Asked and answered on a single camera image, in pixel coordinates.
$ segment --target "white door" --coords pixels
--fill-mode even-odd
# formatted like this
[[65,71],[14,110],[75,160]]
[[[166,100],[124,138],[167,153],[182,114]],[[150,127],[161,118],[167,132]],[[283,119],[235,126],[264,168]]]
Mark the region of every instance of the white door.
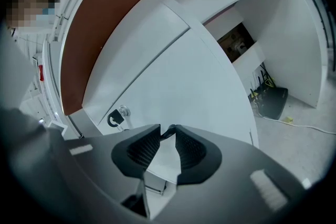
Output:
[[[208,46],[190,29],[159,55],[127,88],[108,113],[126,105],[131,112],[121,126],[132,129],[161,124],[183,124],[251,144],[255,122],[245,90],[234,68],[224,70]],[[119,132],[98,125],[102,134]],[[157,176],[176,182],[180,159],[170,137],[148,168]]]
[[106,41],[91,72],[83,108],[98,125],[139,74],[189,26],[160,0],[140,0]]

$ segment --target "white cord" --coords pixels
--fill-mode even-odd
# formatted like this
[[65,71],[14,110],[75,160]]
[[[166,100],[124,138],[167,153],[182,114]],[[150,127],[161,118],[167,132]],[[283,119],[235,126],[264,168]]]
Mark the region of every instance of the white cord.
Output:
[[289,126],[292,126],[292,127],[311,128],[311,129],[314,129],[314,130],[317,130],[317,131],[320,131],[320,132],[322,132],[322,133],[326,133],[326,134],[336,134],[336,132],[325,131],[325,130],[322,130],[322,129],[317,128],[317,127],[315,127],[315,126],[309,126],[309,125],[295,125],[295,124],[287,123],[287,122],[284,122],[284,121],[278,121],[278,120],[269,119],[269,118],[264,117],[264,116],[261,116],[261,117],[262,117],[263,119],[265,119],[265,120],[280,122],[280,123],[283,123],[283,124],[286,124],[286,125],[289,125]]
[[115,123],[116,123],[116,125],[118,126],[118,127],[117,127],[118,130],[121,131],[121,132],[123,132],[123,131],[124,131],[124,128],[121,127],[121,125],[120,125],[118,122],[115,122]]

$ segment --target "tiled floor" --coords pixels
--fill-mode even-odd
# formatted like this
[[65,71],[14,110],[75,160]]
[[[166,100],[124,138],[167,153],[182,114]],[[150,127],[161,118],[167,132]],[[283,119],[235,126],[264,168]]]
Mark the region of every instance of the tiled floor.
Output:
[[[329,51],[329,70],[319,107],[288,97],[281,120],[289,116],[293,124],[313,125],[336,132],[336,72],[332,72]],[[300,181],[319,180],[330,164],[336,150],[336,135],[307,128],[287,126],[255,116],[259,147],[262,151],[290,170]]]

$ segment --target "black router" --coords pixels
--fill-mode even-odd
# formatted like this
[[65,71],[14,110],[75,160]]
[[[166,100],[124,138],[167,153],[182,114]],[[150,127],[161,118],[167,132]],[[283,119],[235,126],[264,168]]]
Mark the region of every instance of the black router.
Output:
[[251,89],[251,97],[254,99],[261,116],[278,120],[286,104],[288,89],[277,87],[266,69],[261,67],[265,70],[265,74],[261,71],[264,82],[261,83],[260,77],[258,77],[259,87],[256,91]]

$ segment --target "keyhole lock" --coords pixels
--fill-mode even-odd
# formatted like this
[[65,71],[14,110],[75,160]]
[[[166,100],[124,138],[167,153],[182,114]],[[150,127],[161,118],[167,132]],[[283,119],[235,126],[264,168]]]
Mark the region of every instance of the keyhole lock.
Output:
[[125,105],[121,105],[119,107],[119,113],[120,115],[122,115],[123,117],[126,117],[126,116],[130,116],[131,115],[131,111],[129,110],[129,108]]

